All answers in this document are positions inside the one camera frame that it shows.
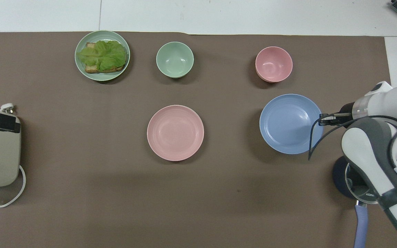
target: cable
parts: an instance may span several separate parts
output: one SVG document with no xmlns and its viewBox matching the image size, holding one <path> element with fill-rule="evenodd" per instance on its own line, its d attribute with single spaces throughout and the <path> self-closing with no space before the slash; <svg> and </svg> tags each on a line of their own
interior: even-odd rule
<svg viewBox="0 0 397 248">
<path fill-rule="evenodd" d="M 19 169 L 21 170 L 22 173 L 22 187 L 21 190 L 19 191 L 19 193 L 17 194 L 17 196 L 15 196 L 11 201 L 9 201 L 8 203 L 4 204 L 4 205 L 0 205 L 0 208 L 2 207 L 7 207 L 8 205 L 12 204 L 12 202 L 14 202 L 16 199 L 18 199 L 18 197 L 22 194 L 22 192 L 24 191 L 24 188 L 26 187 L 26 173 L 24 172 L 24 169 L 22 168 L 21 165 L 19 165 Z"/>
<path fill-rule="evenodd" d="M 392 165 L 393 168 L 396 168 L 396 164 L 394 163 L 393 152 L 392 152 L 393 144 L 394 144 L 396 139 L 397 139 L 397 130 L 394 133 L 393 137 L 390 139 L 389 147 L 387 148 L 387 153 L 389 154 L 390 162 L 391 162 L 391 165 Z"/>
<path fill-rule="evenodd" d="M 315 143 L 315 145 L 314 145 L 313 148 L 312 148 L 312 134 L 313 134 L 313 128 L 315 127 L 315 124 L 316 124 L 320 119 L 324 119 L 324 118 L 329 117 L 329 116 L 323 116 L 323 117 L 318 118 L 318 119 L 313 123 L 313 125 L 312 125 L 312 129 L 311 129 L 311 131 L 310 131 L 310 139 L 309 139 L 309 156 L 308 156 L 308 160 L 310 160 L 310 158 L 312 157 L 312 154 L 313 154 L 313 152 L 315 151 L 315 148 L 318 146 L 318 144 L 319 144 L 324 138 L 326 138 L 327 135 L 329 135 L 331 132 L 333 132 L 333 131 L 335 131 L 335 130 L 337 130 L 337 129 L 343 127 L 343 126 L 350 125 L 350 124 L 354 123 L 355 121 L 357 121 L 357 120 L 359 120 L 359 119 L 362 119 L 362 118 L 386 118 L 386 119 L 391 119 L 391 120 L 393 120 L 393 121 L 397 121 L 397 118 L 394 118 L 394 117 L 391 117 L 391 116 L 385 116 L 385 115 L 365 116 L 365 117 L 360 117 L 360 118 L 357 118 L 357 119 L 353 119 L 353 120 L 351 120 L 351 121 L 346 121 L 346 122 L 344 122 L 343 124 L 341 124 L 341 125 L 339 125 L 339 126 L 336 126 L 336 127 L 333 128 L 332 130 L 330 130 L 330 131 L 328 131 L 327 133 L 325 133 L 325 134 L 317 141 L 317 143 Z"/>
</svg>

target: green plate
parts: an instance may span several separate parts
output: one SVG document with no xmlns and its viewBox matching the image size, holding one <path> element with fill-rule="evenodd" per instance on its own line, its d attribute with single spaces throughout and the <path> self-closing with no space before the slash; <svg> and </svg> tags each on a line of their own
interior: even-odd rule
<svg viewBox="0 0 397 248">
<path fill-rule="evenodd" d="M 96 43 L 98 41 L 117 41 L 125 48 L 127 57 L 126 57 L 125 67 L 123 68 L 123 70 L 121 70 L 120 72 L 111 72 L 111 73 L 85 72 L 85 64 L 80 61 L 76 53 L 80 52 L 84 47 L 86 47 L 87 42 Z M 74 52 L 74 61 L 76 62 L 76 66 L 78 67 L 79 71 L 83 75 L 85 75 L 85 77 L 88 77 L 96 81 L 107 81 L 118 77 L 127 68 L 130 62 L 130 57 L 131 57 L 130 47 L 128 46 L 128 43 L 123 39 L 123 37 L 115 32 L 107 31 L 107 30 L 94 31 L 92 33 L 85 35 L 85 37 L 82 38 L 81 41 L 79 41 L 79 44 L 77 45 L 76 50 Z"/>
</svg>

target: black cable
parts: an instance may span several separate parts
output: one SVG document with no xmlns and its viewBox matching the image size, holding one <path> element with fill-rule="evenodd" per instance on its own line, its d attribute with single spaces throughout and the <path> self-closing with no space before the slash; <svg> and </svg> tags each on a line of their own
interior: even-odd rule
<svg viewBox="0 0 397 248">
<path fill-rule="evenodd" d="M 313 152 L 315 151 L 315 148 L 318 146 L 318 144 L 319 144 L 324 138 L 326 138 L 327 135 L 329 135 L 331 132 L 333 132 L 333 131 L 335 131 L 335 130 L 337 130 L 337 129 L 339 129 L 339 128 L 345 126 L 345 125 L 352 124 L 352 123 L 354 123 L 355 121 L 357 121 L 357 120 L 359 120 L 359 119 L 362 119 L 362 118 L 366 118 L 366 117 L 368 117 L 368 118 L 386 118 L 386 119 L 391 119 L 391 120 L 393 120 L 393 121 L 397 121 L 397 118 L 394 118 L 394 117 L 391 117 L 391 116 L 385 116 L 385 115 L 365 116 L 365 117 L 360 117 L 360 118 L 357 118 L 357 119 L 354 119 L 354 120 L 351 120 L 351 121 L 346 121 L 346 122 L 344 122 L 343 124 L 341 124 L 341 125 L 339 125 L 339 126 L 333 128 L 332 130 L 330 130 L 330 131 L 328 131 L 327 133 L 325 133 L 325 135 L 323 135 L 323 136 L 317 141 L 317 143 L 315 143 L 315 145 L 314 145 L 313 148 L 312 148 L 312 134 L 313 134 L 313 128 L 315 127 L 315 124 L 316 124 L 320 119 L 324 119 L 324 118 L 326 118 L 326 117 L 328 117 L 328 116 L 324 116 L 324 117 L 318 118 L 318 120 L 315 121 L 315 122 L 313 123 L 313 125 L 312 125 L 312 129 L 311 129 L 311 131 L 310 131 L 310 133 L 311 133 L 311 134 L 310 134 L 310 139 L 309 139 L 309 157 L 308 157 L 308 160 L 310 160 L 310 158 L 312 157 L 312 154 L 313 154 Z"/>
<path fill-rule="evenodd" d="M 387 148 L 387 154 L 389 155 L 389 161 L 393 168 L 396 168 L 396 165 L 393 160 L 393 152 L 392 152 L 393 144 L 394 144 L 394 141 L 396 140 L 396 138 L 397 138 L 397 131 L 394 133 L 394 136 L 390 139 L 389 147 Z"/>
</svg>

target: toast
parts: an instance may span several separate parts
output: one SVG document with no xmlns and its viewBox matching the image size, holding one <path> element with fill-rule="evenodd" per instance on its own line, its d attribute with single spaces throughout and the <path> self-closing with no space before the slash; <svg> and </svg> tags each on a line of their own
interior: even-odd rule
<svg viewBox="0 0 397 248">
<path fill-rule="evenodd" d="M 87 47 L 94 48 L 94 45 L 95 45 L 95 43 L 87 42 Z M 111 68 L 110 70 L 99 71 L 96 65 L 93 65 L 93 66 L 85 65 L 85 72 L 86 72 L 86 73 L 110 73 L 110 72 L 120 72 L 121 70 L 123 70 L 124 67 L 125 67 L 125 65 L 123 65 L 123 66 L 121 66 L 121 67 Z"/>
</svg>

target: bowl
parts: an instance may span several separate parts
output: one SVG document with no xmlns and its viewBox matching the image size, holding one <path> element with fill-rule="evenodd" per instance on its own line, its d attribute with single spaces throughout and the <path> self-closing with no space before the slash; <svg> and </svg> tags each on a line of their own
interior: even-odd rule
<svg viewBox="0 0 397 248">
<path fill-rule="evenodd" d="M 300 154 L 309 150 L 312 124 L 321 110 L 309 98 L 284 94 L 272 99 L 260 115 L 260 132 L 266 143 L 284 154 Z M 315 125 L 312 147 L 323 135 L 323 127 Z"/>
<path fill-rule="evenodd" d="M 180 78 L 191 70 L 194 64 L 194 54 L 186 44 L 172 41 L 159 49 L 156 64 L 166 76 Z"/>
<path fill-rule="evenodd" d="M 120 43 L 124 48 L 127 53 L 126 57 L 126 63 L 125 66 L 123 67 L 123 70 L 120 72 L 110 72 L 110 73 L 87 73 L 85 72 L 85 64 L 80 61 L 80 59 L 77 57 L 77 53 L 80 52 L 84 47 L 86 47 L 87 42 L 92 42 L 96 43 L 97 41 L 117 41 Z M 91 32 L 82 38 L 78 45 L 76 46 L 76 50 L 74 51 L 74 61 L 76 62 L 76 66 L 79 69 L 79 71 L 85 75 L 85 77 L 90 78 L 91 80 L 96 80 L 96 81 L 107 81 L 107 80 L 112 80 L 116 77 L 118 77 L 120 74 L 122 74 L 125 69 L 128 67 L 128 64 L 130 62 L 130 47 L 128 46 L 128 43 L 123 39 L 122 36 L 118 35 L 115 32 L 112 31 L 107 31 L 107 30 L 100 30 L 100 31 L 94 31 Z"/>
<path fill-rule="evenodd" d="M 292 72 L 293 62 L 285 49 L 277 46 L 266 47 L 255 59 L 255 70 L 262 80 L 276 83 L 285 80 Z"/>
</svg>

